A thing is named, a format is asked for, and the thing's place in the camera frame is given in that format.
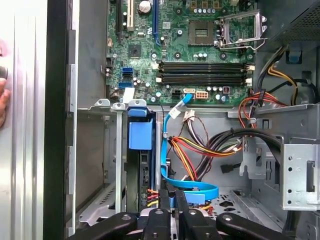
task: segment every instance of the cable tie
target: cable tie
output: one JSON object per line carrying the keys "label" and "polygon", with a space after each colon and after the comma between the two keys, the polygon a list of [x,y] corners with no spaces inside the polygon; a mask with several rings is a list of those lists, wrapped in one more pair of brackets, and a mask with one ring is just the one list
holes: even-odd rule
{"label": "cable tie", "polygon": [[259,99],[258,99],[259,107],[262,107],[264,105],[265,94],[266,94],[266,89],[265,88],[261,89]]}
{"label": "cable tie", "polygon": [[255,124],[257,123],[257,119],[255,117],[251,117],[248,119],[248,124]]}

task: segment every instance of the wire bundle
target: wire bundle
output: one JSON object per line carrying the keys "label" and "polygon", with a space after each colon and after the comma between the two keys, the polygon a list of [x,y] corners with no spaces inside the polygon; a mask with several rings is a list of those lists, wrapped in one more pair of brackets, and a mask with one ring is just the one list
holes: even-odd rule
{"label": "wire bundle", "polygon": [[[250,120],[250,118],[252,117],[252,110],[253,108],[255,108],[256,106],[253,104],[251,106],[251,110],[249,113],[246,112],[246,105],[250,102],[254,102],[254,101],[259,101],[259,99],[262,97],[262,100],[264,102],[268,102],[268,103],[274,103],[274,104],[278,104],[281,107],[286,107],[287,105],[283,102],[278,101],[274,96],[272,96],[270,93],[265,92],[264,96],[261,96],[261,92],[258,92],[256,94],[254,94],[253,96],[247,97],[245,98],[239,105],[238,107],[238,119],[239,122],[241,124],[242,128],[246,127],[246,124],[244,123],[244,121],[242,120],[242,116],[241,116],[241,112],[243,111],[243,114],[245,116],[245,118],[247,120]],[[255,123],[250,123],[249,126],[253,129],[255,129],[257,127],[257,125]]]}

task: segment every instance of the chipset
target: chipset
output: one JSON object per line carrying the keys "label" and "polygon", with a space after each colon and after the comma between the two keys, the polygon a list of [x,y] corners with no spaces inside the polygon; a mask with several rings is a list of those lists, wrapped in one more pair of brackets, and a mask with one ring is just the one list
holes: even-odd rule
{"label": "chipset", "polygon": [[212,21],[190,21],[190,46],[212,46],[214,44],[214,23]]}
{"label": "chipset", "polygon": [[142,55],[142,47],[140,44],[131,44],[128,46],[128,57],[130,59],[139,59]]}

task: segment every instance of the motherboard connector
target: motherboard connector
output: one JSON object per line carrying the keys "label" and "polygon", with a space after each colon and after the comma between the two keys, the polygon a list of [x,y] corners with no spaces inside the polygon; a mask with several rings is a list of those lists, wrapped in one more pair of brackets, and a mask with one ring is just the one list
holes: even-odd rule
{"label": "motherboard connector", "polygon": [[197,91],[195,93],[195,99],[208,99],[209,94],[207,91]]}

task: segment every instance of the sata port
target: sata port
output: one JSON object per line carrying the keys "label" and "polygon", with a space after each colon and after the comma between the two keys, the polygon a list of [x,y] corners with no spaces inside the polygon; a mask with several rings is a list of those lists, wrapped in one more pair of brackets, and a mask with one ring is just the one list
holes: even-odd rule
{"label": "sata port", "polygon": [[132,73],[123,72],[122,77],[125,79],[132,78],[134,75]]}

